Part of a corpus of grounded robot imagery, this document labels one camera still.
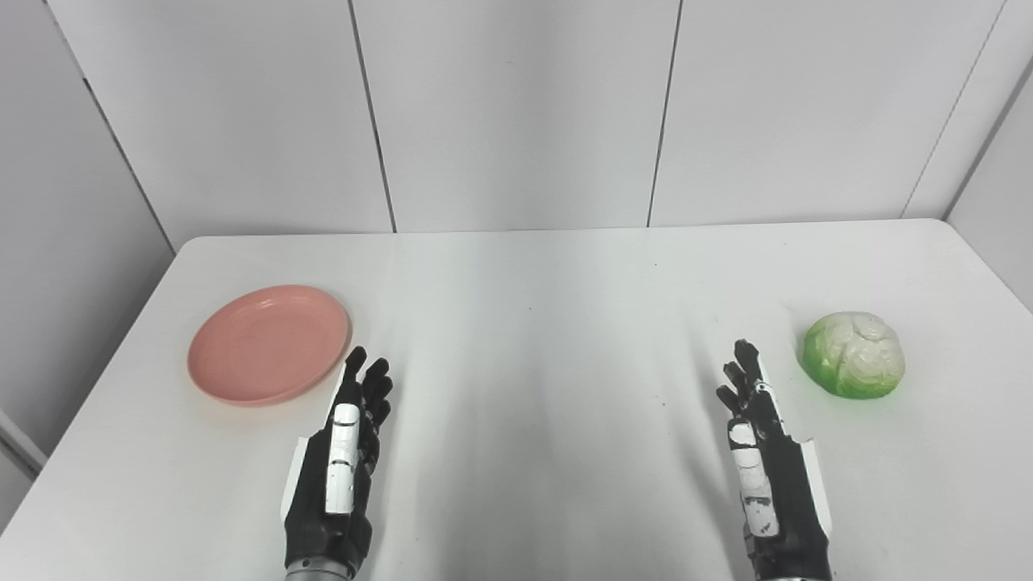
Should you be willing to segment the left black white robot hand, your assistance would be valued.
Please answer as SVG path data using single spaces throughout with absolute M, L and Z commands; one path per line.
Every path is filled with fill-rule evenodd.
M 392 412 L 390 364 L 345 359 L 324 426 L 305 439 L 284 518 L 287 580 L 354 580 L 374 529 L 366 515 L 380 457 L 380 429 Z

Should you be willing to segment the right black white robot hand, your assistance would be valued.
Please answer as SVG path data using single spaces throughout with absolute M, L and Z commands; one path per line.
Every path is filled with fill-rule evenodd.
M 728 379 L 716 394 L 744 512 L 744 541 L 756 580 L 829 580 L 829 503 L 814 441 L 791 437 L 766 383 L 759 350 L 738 339 Z

